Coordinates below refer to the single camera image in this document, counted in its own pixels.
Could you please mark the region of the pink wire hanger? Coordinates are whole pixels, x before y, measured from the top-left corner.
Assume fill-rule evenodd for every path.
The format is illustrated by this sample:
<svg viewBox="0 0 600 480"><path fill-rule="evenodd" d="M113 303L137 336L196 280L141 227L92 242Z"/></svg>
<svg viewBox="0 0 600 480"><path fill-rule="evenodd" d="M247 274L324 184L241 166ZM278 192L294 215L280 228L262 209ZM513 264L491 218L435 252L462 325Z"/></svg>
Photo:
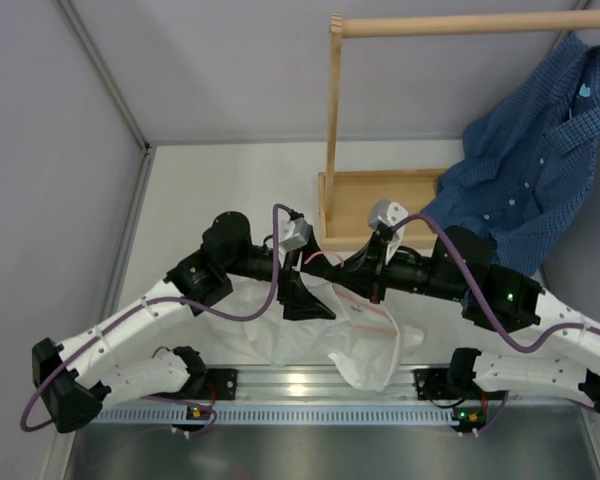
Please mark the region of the pink wire hanger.
<svg viewBox="0 0 600 480"><path fill-rule="evenodd" d="M314 282L309 290L336 314L321 343L339 373L358 389L384 388L399 365L402 334L396 320L385 308L328 281Z"/></svg>

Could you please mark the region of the white shirt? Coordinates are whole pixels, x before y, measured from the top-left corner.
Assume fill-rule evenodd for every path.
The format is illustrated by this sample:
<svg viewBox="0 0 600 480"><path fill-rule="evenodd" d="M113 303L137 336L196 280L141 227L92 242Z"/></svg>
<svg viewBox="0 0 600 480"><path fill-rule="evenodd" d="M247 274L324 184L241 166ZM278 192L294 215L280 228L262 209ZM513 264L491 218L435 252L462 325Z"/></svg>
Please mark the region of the white shirt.
<svg viewBox="0 0 600 480"><path fill-rule="evenodd" d="M291 321L272 305L246 323L224 321L217 335L227 348L263 364L332 363L362 391L382 391L404 356L423 343L425 332L407 317L394 317L344 288L312 281L308 290L335 314L333 320Z"/></svg>

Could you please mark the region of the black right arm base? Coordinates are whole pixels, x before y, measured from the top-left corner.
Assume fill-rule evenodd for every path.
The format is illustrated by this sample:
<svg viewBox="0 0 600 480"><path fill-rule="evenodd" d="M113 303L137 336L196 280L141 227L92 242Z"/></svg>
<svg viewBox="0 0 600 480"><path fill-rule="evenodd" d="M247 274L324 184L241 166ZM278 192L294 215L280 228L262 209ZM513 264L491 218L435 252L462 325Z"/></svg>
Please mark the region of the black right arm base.
<svg viewBox="0 0 600 480"><path fill-rule="evenodd" d="M468 386L452 385L447 378L447 368L422 368L413 371L417 398L441 409L456 408L467 401L503 400L504 391L486 392L470 383Z"/></svg>

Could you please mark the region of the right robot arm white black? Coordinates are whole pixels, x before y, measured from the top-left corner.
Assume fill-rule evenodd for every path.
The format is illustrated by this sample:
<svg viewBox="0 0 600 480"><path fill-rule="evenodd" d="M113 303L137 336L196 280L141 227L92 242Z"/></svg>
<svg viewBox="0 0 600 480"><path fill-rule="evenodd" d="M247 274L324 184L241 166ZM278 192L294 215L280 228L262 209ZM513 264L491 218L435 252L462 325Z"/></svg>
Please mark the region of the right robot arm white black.
<svg viewBox="0 0 600 480"><path fill-rule="evenodd" d="M600 324L537 281L492 261L492 248L461 227L436 239L431 256L389 248L379 227L339 265L305 248L301 270L373 303L389 290L459 303L461 316L485 332L480 346L453 351L445 387L469 399L507 391L556 396L600 414Z"/></svg>

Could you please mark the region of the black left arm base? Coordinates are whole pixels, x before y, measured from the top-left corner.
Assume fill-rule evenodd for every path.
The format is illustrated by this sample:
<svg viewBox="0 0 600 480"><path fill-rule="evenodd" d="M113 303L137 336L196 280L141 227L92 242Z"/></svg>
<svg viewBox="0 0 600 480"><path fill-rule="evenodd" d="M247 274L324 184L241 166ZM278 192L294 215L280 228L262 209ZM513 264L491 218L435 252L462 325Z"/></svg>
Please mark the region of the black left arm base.
<svg viewBox="0 0 600 480"><path fill-rule="evenodd" d="M210 368L197 399L210 401L233 401L238 386L238 370L233 368Z"/></svg>

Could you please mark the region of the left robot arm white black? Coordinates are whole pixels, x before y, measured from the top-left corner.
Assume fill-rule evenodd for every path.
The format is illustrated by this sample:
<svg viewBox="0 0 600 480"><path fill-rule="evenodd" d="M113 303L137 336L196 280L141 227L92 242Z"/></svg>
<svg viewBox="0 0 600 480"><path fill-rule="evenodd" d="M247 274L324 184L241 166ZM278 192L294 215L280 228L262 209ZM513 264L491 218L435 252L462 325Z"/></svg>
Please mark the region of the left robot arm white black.
<svg viewBox="0 0 600 480"><path fill-rule="evenodd" d="M32 349L33 401L41 400L49 424L65 434L91 423L110 406L148 396L189 400L203 393L207 367L190 346L161 357L121 365L142 344L207 313L236 323L262 317L274 301L290 320L333 319L334 313L310 294L292 263L317 245L303 214L277 204L272 243L255 245L249 219L229 211L203 233L200 248L169 270L140 299L85 332L59 343L45 338ZM238 276L268 283L263 304L249 314L217 309L234 291Z"/></svg>

